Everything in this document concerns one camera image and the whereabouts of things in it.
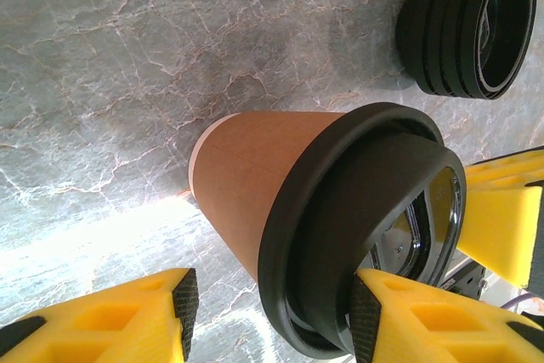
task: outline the black plastic lid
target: black plastic lid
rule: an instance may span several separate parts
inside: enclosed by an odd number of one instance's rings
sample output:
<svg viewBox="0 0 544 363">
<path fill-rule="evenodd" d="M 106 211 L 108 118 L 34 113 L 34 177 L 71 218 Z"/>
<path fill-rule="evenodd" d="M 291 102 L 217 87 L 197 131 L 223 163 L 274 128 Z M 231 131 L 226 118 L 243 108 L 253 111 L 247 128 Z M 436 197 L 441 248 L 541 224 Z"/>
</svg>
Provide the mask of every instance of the black plastic lid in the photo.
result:
<svg viewBox="0 0 544 363">
<path fill-rule="evenodd" d="M 424 113 L 378 103 L 340 117 L 299 157 L 270 210 L 258 284 L 272 326 L 313 358 L 351 352 L 353 273 L 406 217 L 417 224 L 417 238 L 404 241 L 414 249 L 400 262 L 389 257 L 390 268 L 404 268 L 389 272 L 438 284 L 458 240 L 465 186 L 462 164 Z M 444 209 L 445 221 L 428 216 Z"/>
</svg>

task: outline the brown paper cup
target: brown paper cup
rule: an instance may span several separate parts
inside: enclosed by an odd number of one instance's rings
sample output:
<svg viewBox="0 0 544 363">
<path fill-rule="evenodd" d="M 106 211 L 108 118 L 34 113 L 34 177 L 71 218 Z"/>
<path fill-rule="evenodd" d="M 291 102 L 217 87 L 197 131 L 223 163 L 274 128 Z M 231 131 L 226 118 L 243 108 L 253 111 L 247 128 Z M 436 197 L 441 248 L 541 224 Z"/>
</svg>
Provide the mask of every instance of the brown paper cup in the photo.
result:
<svg viewBox="0 0 544 363">
<path fill-rule="evenodd" d="M 257 281 L 270 208 L 306 147 L 342 113 L 245 112 L 215 122 L 190 158 L 190 188 L 204 215 Z"/>
<path fill-rule="evenodd" d="M 433 238 L 436 223 L 408 224 L 416 229 L 409 235 L 394 229 L 408 208 L 428 213 L 419 198 L 444 169 L 451 169 L 445 189 L 455 189 L 442 212 L 445 242 Z M 372 266 L 439 283 L 466 190 L 462 164 L 433 120 L 390 103 L 346 114 L 227 116 L 197 142 L 189 179 L 201 210 L 258 283 L 270 324 L 316 359 L 353 353 L 346 297 L 373 247 L 381 261 Z M 388 231 L 393 240 L 382 244 Z M 411 248 L 414 236 L 421 251 L 385 262 L 386 252 L 397 257 L 398 242 Z"/>
</svg>

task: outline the yellow foam pad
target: yellow foam pad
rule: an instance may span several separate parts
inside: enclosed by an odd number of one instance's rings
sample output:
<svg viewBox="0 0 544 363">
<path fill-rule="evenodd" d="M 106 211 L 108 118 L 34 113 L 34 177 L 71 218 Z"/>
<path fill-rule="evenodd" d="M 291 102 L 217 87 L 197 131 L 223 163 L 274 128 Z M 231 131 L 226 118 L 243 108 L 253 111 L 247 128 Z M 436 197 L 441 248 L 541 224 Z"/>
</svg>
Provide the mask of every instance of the yellow foam pad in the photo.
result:
<svg viewBox="0 0 544 363">
<path fill-rule="evenodd" d="M 372 363 L 544 362 L 544 354 L 507 325 L 542 330 L 530 319 L 377 269 L 357 274 L 381 307 Z M 368 329 L 365 334 L 369 348 L 372 336 Z"/>
<path fill-rule="evenodd" d="M 544 150 L 467 167 L 467 210 L 457 247 L 518 287 L 527 287 L 537 237 Z"/>
<path fill-rule="evenodd" d="M 183 362 L 173 290 L 189 271 L 170 269 L 37 310 L 25 318 L 46 323 L 0 362 Z"/>
</svg>

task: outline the screw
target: screw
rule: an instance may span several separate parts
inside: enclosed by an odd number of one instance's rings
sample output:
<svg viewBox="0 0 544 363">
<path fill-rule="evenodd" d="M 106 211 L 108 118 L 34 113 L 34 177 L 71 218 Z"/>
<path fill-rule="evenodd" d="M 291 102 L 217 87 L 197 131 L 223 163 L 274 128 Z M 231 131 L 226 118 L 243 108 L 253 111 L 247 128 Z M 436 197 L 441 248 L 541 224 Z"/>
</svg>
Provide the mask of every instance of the screw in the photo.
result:
<svg viewBox="0 0 544 363">
<path fill-rule="evenodd" d="M 488 281 L 486 281 L 484 278 L 482 278 L 481 280 L 479 280 L 478 282 L 478 288 L 482 290 L 482 292 L 485 292 L 487 291 L 488 289 L 490 289 L 490 284 Z"/>
</svg>

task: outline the marble surface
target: marble surface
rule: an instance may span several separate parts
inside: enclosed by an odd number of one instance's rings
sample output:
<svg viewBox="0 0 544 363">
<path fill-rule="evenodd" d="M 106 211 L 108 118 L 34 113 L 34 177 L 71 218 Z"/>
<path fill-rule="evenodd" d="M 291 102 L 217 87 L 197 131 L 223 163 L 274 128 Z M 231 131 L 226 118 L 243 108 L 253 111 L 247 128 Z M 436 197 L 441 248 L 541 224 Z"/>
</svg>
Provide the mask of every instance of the marble surface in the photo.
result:
<svg viewBox="0 0 544 363">
<path fill-rule="evenodd" d="M 304 361 L 187 191 L 213 121 L 246 110 L 427 112 L 465 162 L 544 144 L 544 0 L 498 101 L 418 90 L 394 51 L 404 0 L 2 0 L 0 324 L 195 266 L 190 361 Z"/>
</svg>

